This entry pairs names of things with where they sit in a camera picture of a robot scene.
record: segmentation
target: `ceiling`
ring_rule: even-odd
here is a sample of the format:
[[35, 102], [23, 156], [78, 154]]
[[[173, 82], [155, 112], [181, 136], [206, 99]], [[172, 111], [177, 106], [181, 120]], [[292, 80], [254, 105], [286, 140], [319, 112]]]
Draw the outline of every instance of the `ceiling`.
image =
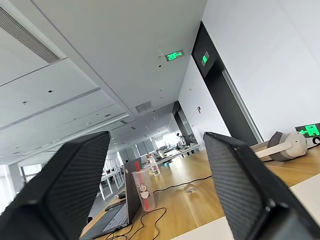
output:
[[206, 2], [0, 0], [61, 59], [48, 64], [0, 28], [0, 164], [42, 162], [90, 129], [112, 130], [111, 151], [166, 131]]

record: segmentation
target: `wooden table surface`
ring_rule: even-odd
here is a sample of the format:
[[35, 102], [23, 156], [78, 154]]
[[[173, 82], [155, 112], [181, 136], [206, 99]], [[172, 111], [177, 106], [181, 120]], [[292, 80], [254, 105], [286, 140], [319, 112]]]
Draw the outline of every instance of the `wooden table surface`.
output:
[[[265, 165], [291, 187], [320, 173], [320, 147], [313, 148], [305, 156], [288, 162], [271, 161], [266, 162]], [[175, 158], [169, 164], [169, 167], [163, 166], [160, 171], [159, 176], [151, 177], [153, 190], [165, 189], [211, 175], [208, 156], [205, 151], [185, 158]], [[172, 239], [225, 215], [211, 177], [165, 191], [158, 191], [154, 193], [154, 198], [157, 209], [166, 208], [165, 215], [157, 222], [157, 227], [160, 230], [157, 240]], [[144, 212], [140, 208], [133, 220], [132, 230], [130, 231], [131, 226], [128, 226], [114, 235], [119, 236], [130, 231], [126, 234], [128, 240], [131, 237], [132, 240], [152, 240], [158, 234], [155, 222], [163, 212], [164, 210], [160, 209], [143, 217], [144, 228], [132, 237], [134, 232], [142, 227], [140, 218]], [[84, 228], [83, 233], [97, 222], [104, 213], [104, 209], [102, 209], [101, 213]], [[112, 238], [112, 235], [108, 238], [107, 236], [97, 239]]]

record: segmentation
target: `laptop keyboard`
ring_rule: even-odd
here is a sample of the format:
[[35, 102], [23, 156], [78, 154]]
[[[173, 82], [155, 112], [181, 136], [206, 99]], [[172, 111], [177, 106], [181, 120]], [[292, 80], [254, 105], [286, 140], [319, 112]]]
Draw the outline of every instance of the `laptop keyboard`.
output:
[[125, 203], [123, 204], [121, 209], [116, 213], [116, 215], [111, 219], [108, 225], [103, 229], [103, 232], [124, 224], [127, 219], [127, 204]]

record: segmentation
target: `carbon fiber texture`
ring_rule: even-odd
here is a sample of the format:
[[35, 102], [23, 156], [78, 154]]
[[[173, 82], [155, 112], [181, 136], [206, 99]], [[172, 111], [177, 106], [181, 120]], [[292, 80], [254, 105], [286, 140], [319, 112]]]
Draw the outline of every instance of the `carbon fiber texture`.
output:
[[206, 136], [205, 147], [215, 190], [233, 237], [246, 240], [263, 211], [259, 192], [228, 145]]
[[67, 239], [79, 238], [86, 223], [99, 190], [109, 141], [104, 134], [85, 143], [48, 193], [49, 211], [67, 231]]

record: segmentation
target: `red straw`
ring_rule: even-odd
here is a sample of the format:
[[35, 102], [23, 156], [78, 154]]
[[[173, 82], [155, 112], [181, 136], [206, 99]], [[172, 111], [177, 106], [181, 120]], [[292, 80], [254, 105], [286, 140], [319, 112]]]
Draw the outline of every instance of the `red straw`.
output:
[[[137, 172], [140, 172], [140, 166], [139, 166], [139, 163], [138, 163], [137, 161], [135, 162], [135, 167], [136, 167], [136, 171], [137, 171]], [[142, 181], [141, 174], [138, 174], [138, 177], [139, 177], [140, 185], [142, 185], [142, 184], [143, 184], [143, 181]], [[146, 210], [149, 209], [148, 199], [144, 199], [144, 206], [145, 206], [145, 209], [146, 209]]]

